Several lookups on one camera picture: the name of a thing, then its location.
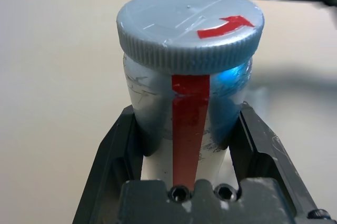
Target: screw hole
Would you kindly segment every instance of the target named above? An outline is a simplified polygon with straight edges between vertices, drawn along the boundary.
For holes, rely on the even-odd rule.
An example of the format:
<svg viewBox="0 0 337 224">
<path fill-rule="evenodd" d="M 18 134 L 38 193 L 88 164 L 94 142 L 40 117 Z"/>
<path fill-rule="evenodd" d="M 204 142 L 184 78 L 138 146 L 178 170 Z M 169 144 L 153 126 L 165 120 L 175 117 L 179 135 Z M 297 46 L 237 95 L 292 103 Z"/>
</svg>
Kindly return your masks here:
<svg viewBox="0 0 337 224">
<path fill-rule="evenodd" d="M 177 203 L 182 203 L 191 198 L 190 191 L 185 186 L 174 186 L 168 193 L 169 198 Z"/>
<path fill-rule="evenodd" d="M 236 190 L 228 184 L 220 184 L 214 190 L 215 195 L 221 199 L 226 201 L 235 201 Z"/>
</svg>

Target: blurry background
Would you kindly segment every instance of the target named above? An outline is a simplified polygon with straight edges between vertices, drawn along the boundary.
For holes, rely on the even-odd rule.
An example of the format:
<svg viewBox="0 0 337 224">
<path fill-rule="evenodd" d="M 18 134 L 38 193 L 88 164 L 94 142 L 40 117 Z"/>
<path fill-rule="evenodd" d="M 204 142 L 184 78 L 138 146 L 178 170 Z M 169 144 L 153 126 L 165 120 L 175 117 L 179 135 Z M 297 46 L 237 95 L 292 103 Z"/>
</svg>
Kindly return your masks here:
<svg viewBox="0 0 337 224">
<path fill-rule="evenodd" d="M 324 5 L 336 5 L 337 3 L 337 0 L 302 1 L 317 2 L 304 7 L 305 11 L 313 11 Z M 275 41 L 275 44 L 282 47 L 282 52 L 279 52 L 280 49 L 277 47 L 266 48 L 268 46 L 266 43 L 260 46 L 254 58 L 259 61 L 261 57 L 264 57 L 263 62 L 267 65 L 262 67 L 259 63 L 256 65 L 253 63 L 247 101 L 280 137 L 290 157 L 292 159 L 295 156 L 303 157 L 296 158 L 294 162 L 300 176 L 310 188 L 310 193 L 316 203 L 330 210 L 330 214 L 335 216 L 332 208 L 329 209 L 329 206 L 335 203 L 335 195 L 328 194 L 326 190 L 324 193 L 321 193 L 319 189 L 313 190 L 313 187 L 317 187 L 317 180 L 324 181 L 324 185 L 328 188 L 335 187 L 335 181 L 330 179 L 330 174 L 337 173 L 337 168 L 333 165 L 337 163 L 334 148 L 337 133 L 335 126 L 337 121 L 337 50 L 331 42 L 337 40 L 334 13 L 330 10 L 324 18 L 315 19 L 316 23 L 324 23 L 325 27 L 331 25 L 331 28 L 320 29 L 319 26 L 301 25 L 301 23 L 310 22 L 305 19 L 305 11 L 292 18 L 287 15 L 286 4 L 275 7 L 280 7 L 280 16 L 293 22 L 294 29 L 285 33 L 282 40 Z M 266 28 L 273 28 L 273 23 L 268 23 L 268 12 L 265 14 Z M 320 40 L 321 32 L 325 32 L 324 39 L 330 37 L 331 40 Z M 298 36 L 305 36 L 308 43 L 296 44 Z M 310 46 L 310 49 L 301 49 L 305 46 Z M 228 157 L 229 155 L 224 163 L 223 174 L 232 172 L 230 170 L 231 161 Z M 317 162 L 317 158 L 322 157 L 324 160 Z M 330 174 L 323 168 L 326 166 L 331 167 Z M 228 178 L 229 176 L 222 177 L 221 181 Z M 230 179 L 232 181 L 227 181 L 228 183 L 235 183 L 233 177 Z"/>
</svg>

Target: screw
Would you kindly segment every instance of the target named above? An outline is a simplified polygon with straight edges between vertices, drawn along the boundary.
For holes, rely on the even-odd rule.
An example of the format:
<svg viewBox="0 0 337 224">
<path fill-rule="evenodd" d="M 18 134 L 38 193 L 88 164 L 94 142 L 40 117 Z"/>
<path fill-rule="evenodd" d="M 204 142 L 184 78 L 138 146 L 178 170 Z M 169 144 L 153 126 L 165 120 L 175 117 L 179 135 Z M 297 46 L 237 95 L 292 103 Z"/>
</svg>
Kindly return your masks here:
<svg viewBox="0 0 337 224">
<path fill-rule="evenodd" d="M 315 209 L 308 213 L 308 219 L 326 219 L 331 220 L 331 217 L 324 209 Z"/>
<path fill-rule="evenodd" d="M 174 186 L 168 192 L 168 197 L 177 203 L 182 203 L 191 198 L 191 193 L 185 186 Z"/>
</svg>

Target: table surface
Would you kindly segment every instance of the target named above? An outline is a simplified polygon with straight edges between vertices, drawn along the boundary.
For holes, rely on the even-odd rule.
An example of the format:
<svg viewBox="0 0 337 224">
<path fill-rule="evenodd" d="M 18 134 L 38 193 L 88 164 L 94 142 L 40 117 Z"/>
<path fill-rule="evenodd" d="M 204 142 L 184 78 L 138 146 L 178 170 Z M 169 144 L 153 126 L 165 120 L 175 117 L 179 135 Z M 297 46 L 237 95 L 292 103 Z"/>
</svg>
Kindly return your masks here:
<svg viewBox="0 0 337 224">
<path fill-rule="evenodd" d="M 130 104 L 115 24 L 127 1 L 0 0 L 1 223 L 72 222 L 97 147 Z M 293 70 L 334 85 L 337 32 L 330 12 L 311 3 L 254 1 L 266 22 L 253 75 Z M 290 106 L 279 110 L 275 132 L 316 203 L 336 218 L 334 135 L 313 138 L 319 128 L 305 123 L 305 137 L 296 128 L 282 131 L 289 128 L 285 111 L 291 121 L 296 114 Z M 325 118 L 318 116 L 333 128 Z"/>
</svg>

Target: red arrow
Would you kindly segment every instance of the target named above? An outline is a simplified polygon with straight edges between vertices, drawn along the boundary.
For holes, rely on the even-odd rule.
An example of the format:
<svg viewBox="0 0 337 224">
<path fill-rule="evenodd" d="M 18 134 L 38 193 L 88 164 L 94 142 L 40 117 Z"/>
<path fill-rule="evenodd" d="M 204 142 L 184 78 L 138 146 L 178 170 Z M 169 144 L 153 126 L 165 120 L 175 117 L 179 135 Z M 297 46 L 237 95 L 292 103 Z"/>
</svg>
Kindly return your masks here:
<svg viewBox="0 0 337 224">
<path fill-rule="evenodd" d="M 246 20 L 243 16 L 223 17 L 220 19 L 226 20 L 228 22 L 219 27 L 205 29 L 205 30 L 197 30 L 199 38 L 209 38 L 209 37 L 221 36 L 233 30 L 236 30 L 241 26 L 254 27 L 254 25 L 248 20 Z"/>
</svg>

